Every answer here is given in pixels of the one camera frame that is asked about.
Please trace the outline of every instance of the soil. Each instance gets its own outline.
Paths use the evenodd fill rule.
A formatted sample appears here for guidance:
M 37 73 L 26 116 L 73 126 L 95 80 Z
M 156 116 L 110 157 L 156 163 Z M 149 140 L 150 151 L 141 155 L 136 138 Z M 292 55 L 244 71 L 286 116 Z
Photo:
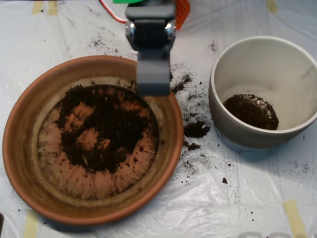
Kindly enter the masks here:
M 189 151 L 190 151 L 190 150 L 196 150 L 196 149 L 199 149 L 199 148 L 201 147 L 200 145 L 195 144 L 195 143 L 189 144 L 187 141 L 184 141 L 184 142 L 183 142 L 183 145 L 186 146 Z
M 135 103 L 147 109 L 150 115 L 144 117 L 142 110 L 128 109 L 127 105 Z M 82 166 L 89 172 L 108 170 L 115 173 L 145 131 L 156 138 L 159 136 L 156 118 L 147 103 L 122 87 L 79 85 L 67 91 L 55 107 L 61 108 L 55 123 L 62 131 L 63 151 L 70 164 Z M 67 123 L 72 113 L 78 118 L 84 117 L 83 123 Z
M 278 118 L 271 104 L 254 94 L 236 94 L 223 105 L 239 120 L 267 130 L 276 130 Z
M 191 81 L 192 81 L 192 77 L 189 74 L 185 74 L 182 77 L 181 81 L 177 83 L 175 87 L 172 89 L 172 92 L 176 94 L 177 92 L 184 90 L 185 84 Z
M 184 134 L 187 137 L 192 138 L 202 138 L 207 135 L 210 127 L 207 126 L 203 121 L 197 121 L 189 123 L 187 126 L 184 127 Z

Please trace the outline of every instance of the yellow tape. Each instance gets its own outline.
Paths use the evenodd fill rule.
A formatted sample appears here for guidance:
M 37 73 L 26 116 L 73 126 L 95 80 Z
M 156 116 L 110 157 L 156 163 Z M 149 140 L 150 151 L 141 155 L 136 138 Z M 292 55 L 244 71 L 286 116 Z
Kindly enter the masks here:
M 36 237 L 38 220 L 39 220 L 38 215 L 33 210 L 27 211 L 23 238 L 35 238 Z
M 267 10 L 271 13 L 278 12 L 276 0 L 266 0 L 266 7 L 267 7 Z
M 295 200 L 284 202 L 285 211 L 287 214 L 289 225 L 291 226 L 295 238 L 307 238 L 307 233 L 304 224 L 299 214 Z
M 42 10 L 43 1 L 34 1 L 32 14 L 39 13 Z
M 57 15 L 57 1 L 48 1 L 48 15 Z

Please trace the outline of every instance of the dark soil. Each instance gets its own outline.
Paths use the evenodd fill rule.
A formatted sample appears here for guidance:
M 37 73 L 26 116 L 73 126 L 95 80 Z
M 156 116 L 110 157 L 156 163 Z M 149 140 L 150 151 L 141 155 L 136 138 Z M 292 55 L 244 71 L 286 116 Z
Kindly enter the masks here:
M 108 93 L 109 88 L 114 89 L 113 95 Z M 122 101 L 118 92 L 124 95 Z M 140 111 L 127 111 L 120 107 L 126 101 L 137 102 L 142 108 L 149 109 L 145 101 L 122 87 L 80 85 L 65 93 L 65 97 L 56 105 L 61 107 L 59 119 L 55 122 L 60 130 L 65 126 L 66 116 L 70 115 L 73 108 L 81 102 L 94 108 L 80 127 L 72 132 L 63 131 L 61 134 L 62 148 L 71 164 L 82 166 L 89 172 L 108 170 L 113 174 L 119 163 L 125 161 L 127 155 L 133 152 L 146 129 L 158 139 L 159 129 L 153 112 L 150 110 L 149 118 L 142 118 L 138 115 Z M 90 128 L 94 128 L 99 134 L 93 149 L 86 150 L 76 143 L 76 139 Z M 102 141 L 105 139 L 109 139 L 110 143 L 103 148 Z
M 236 94 L 223 105 L 239 120 L 267 130 L 276 130 L 278 118 L 271 104 L 254 94 Z
M 182 77 L 181 81 L 177 83 L 175 87 L 172 89 L 172 92 L 176 94 L 177 92 L 184 90 L 185 84 L 191 81 L 192 81 L 192 77 L 189 74 L 185 74 Z
M 198 145 L 198 144 L 189 144 L 187 141 L 184 141 L 183 142 L 183 145 L 186 146 L 188 148 L 188 150 L 196 150 L 196 149 L 199 149 L 201 146 Z
M 207 126 L 203 121 L 199 120 L 197 122 L 189 123 L 187 126 L 185 126 L 184 134 L 187 137 L 202 138 L 207 135 L 209 130 L 210 127 Z

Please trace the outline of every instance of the white ceramic pot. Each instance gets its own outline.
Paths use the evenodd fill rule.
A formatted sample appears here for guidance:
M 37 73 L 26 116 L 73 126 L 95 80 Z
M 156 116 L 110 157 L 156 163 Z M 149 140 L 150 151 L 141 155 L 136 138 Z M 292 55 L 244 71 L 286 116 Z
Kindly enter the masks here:
M 279 119 L 277 130 L 260 129 L 233 116 L 222 103 L 235 94 L 267 100 Z M 251 149 L 282 144 L 317 118 L 317 62 L 280 38 L 240 40 L 213 65 L 209 104 L 214 125 L 232 143 Z

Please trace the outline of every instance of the white table surface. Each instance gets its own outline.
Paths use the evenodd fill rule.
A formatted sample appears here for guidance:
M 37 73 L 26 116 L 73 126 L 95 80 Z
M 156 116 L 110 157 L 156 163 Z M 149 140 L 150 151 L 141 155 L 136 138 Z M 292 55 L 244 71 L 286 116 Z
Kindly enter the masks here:
M 192 74 L 193 82 L 176 98 L 184 118 L 189 112 L 198 113 L 185 124 L 201 119 L 211 129 L 203 138 L 186 138 L 201 148 L 183 148 L 183 156 L 162 191 L 129 218 L 84 233 L 74 233 L 81 231 L 79 228 L 44 224 L 45 218 L 37 216 L 33 237 L 289 238 L 293 233 L 283 203 L 292 199 L 307 237 L 317 237 L 317 124 L 278 148 L 237 153 L 219 140 L 209 112 L 212 64 L 225 47 L 239 39 L 254 35 L 285 38 L 317 59 L 317 1 L 277 0 L 278 12 L 274 14 L 268 11 L 267 2 L 274 0 L 191 1 L 191 14 L 172 49 L 171 86 L 183 74 Z M 17 98 L 48 69 L 83 56 L 136 58 L 125 39 L 124 25 L 107 15 L 97 0 L 58 1 L 57 16 L 48 15 L 47 2 L 43 13 L 32 14 L 33 4 L 0 1 L 2 133 Z M 125 6 L 111 6 L 124 17 Z M 102 44 L 92 47 L 97 40 Z M 188 101 L 193 93 L 201 97 Z M 223 177 L 228 184 L 222 183 Z M 5 218 L 1 238 L 28 237 L 24 231 L 30 208 L 13 190 L 2 160 L 0 212 Z

